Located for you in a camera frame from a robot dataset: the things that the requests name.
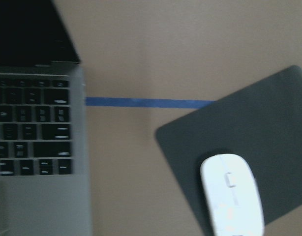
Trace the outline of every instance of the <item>beige desk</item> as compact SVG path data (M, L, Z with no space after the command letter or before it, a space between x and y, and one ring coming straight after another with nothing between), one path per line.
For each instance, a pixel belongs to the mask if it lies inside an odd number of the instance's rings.
M302 67L302 0L56 0L88 96L215 100ZM154 131L191 109L88 107L95 236L199 236ZM266 226L302 236L302 206Z

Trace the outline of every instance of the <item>wireless mouse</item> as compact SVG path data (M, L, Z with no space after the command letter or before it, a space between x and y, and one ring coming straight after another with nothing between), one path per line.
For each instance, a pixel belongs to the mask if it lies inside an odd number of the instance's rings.
M247 162L235 154L207 158L200 168L215 236L262 236L264 216Z

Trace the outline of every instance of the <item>blue stripe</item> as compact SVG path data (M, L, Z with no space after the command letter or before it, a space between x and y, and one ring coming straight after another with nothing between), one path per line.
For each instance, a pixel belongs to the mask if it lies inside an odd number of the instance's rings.
M193 108L198 109L213 101L172 100L149 98L87 97L87 106L98 107L155 107L155 108Z

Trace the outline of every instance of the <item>mouse pad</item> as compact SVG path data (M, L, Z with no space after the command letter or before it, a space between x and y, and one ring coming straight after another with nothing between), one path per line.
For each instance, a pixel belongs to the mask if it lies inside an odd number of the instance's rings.
M302 70L291 66L156 132L205 235L212 236L200 165L243 157L257 180L265 224L302 204Z

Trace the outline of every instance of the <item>mouse scroll wheel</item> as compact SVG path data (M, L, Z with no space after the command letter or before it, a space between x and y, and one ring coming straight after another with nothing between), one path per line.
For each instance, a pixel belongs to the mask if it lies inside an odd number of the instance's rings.
M229 188L233 188L236 186L236 179L235 179L235 175L233 175L233 173L226 173L225 174L225 181L226 181L226 185Z

